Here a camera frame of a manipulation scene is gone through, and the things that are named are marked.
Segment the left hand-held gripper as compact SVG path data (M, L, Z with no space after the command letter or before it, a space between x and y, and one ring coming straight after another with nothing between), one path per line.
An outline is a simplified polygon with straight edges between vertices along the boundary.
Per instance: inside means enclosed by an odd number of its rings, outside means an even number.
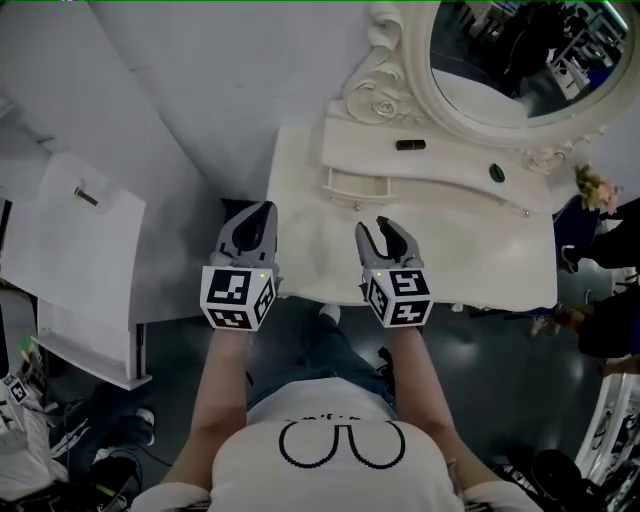
M215 329L256 332L279 288L278 209L271 201L224 206L217 250L202 269L200 307Z

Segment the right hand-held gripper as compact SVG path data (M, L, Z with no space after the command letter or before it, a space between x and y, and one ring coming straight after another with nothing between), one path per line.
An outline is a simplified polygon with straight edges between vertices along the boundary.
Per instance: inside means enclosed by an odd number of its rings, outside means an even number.
M363 267L365 302L384 328L422 327L433 306L427 275L415 238L394 220L379 215L376 223L392 266L380 266L380 254L367 226L358 222L355 240Z

